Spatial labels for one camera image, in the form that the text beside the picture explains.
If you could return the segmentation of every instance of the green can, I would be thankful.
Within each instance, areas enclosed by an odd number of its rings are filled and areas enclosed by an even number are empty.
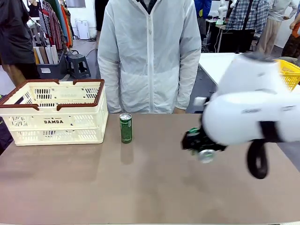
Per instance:
[[[121,139],[127,144],[132,141],[132,116],[129,113],[120,115]]]

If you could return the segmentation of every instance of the yellow basket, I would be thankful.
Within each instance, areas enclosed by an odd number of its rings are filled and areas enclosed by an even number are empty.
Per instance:
[[[276,60],[280,63],[281,75],[284,82],[292,91],[296,85],[300,82],[300,68],[290,62],[284,60]]]

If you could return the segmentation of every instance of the brown tabletop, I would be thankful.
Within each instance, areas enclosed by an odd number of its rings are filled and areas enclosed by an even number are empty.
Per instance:
[[[275,144],[270,174],[253,178],[248,144],[202,164],[180,149],[198,115],[134,115],[120,141],[110,115],[100,145],[16,147],[0,157],[0,223],[273,224],[300,220],[300,175]]]

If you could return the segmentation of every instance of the hand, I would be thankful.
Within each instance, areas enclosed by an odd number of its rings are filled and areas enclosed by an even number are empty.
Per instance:
[[[175,113],[175,114],[185,114],[186,111],[183,110],[183,109],[175,108],[175,109],[174,109],[174,113]]]
[[[294,27],[295,27],[295,25],[296,25],[296,24],[295,24],[294,22],[292,22],[291,25],[290,25],[290,29],[293,30]]]

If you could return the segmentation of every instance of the translucent white windbreaker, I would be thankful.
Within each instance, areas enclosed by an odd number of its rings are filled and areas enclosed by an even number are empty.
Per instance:
[[[150,15],[137,0],[110,0],[98,48],[109,111],[186,109],[200,53],[194,0],[157,0]]]

